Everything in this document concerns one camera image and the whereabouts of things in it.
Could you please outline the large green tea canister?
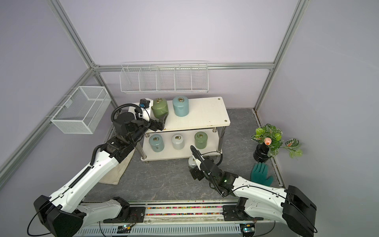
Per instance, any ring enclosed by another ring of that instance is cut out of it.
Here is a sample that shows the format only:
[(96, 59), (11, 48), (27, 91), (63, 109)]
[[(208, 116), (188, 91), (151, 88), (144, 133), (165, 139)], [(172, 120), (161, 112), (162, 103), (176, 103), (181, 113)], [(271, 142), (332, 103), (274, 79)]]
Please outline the large green tea canister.
[(167, 118), (169, 114), (167, 100), (161, 97), (154, 99), (152, 112), (157, 119)]

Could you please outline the large white tea canister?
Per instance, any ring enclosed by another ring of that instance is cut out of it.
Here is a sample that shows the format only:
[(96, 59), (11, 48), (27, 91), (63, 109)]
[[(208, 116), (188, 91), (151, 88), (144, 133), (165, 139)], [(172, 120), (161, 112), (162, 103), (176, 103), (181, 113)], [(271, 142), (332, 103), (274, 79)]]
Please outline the large white tea canister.
[(194, 156), (191, 156), (189, 159), (188, 159), (188, 166), (189, 166), (189, 169), (194, 169), (197, 167), (197, 163), (195, 161), (195, 158)]

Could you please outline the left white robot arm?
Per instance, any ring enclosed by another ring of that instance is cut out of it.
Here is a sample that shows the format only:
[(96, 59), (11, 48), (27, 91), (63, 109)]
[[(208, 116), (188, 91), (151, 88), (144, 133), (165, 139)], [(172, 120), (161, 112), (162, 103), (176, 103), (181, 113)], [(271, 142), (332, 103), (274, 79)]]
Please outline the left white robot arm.
[(132, 221), (130, 204), (121, 197), (106, 202), (82, 205), (88, 192), (136, 148), (148, 130), (164, 130), (168, 112), (151, 119), (149, 100), (139, 105), (123, 104), (111, 114), (116, 135), (96, 146), (90, 163), (72, 180), (50, 196), (41, 195), (34, 202), (36, 217), (55, 237), (72, 237), (82, 227), (104, 220)]

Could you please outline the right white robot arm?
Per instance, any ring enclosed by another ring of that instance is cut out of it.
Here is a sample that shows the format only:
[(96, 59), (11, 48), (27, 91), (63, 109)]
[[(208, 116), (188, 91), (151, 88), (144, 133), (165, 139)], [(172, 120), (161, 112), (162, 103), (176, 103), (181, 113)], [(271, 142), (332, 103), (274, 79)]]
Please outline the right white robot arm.
[(191, 159), (196, 166), (190, 169), (193, 179), (205, 178), (220, 196), (233, 196), (238, 202), (229, 215), (240, 220), (269, 219), (286, 224), (301, 237), (312, 237), (316, 205), (297, 187), (273, 188), (251, 182), (237, 174), (222, 171), (212, 159), (205, 158), (195, 146), (190, 146)]

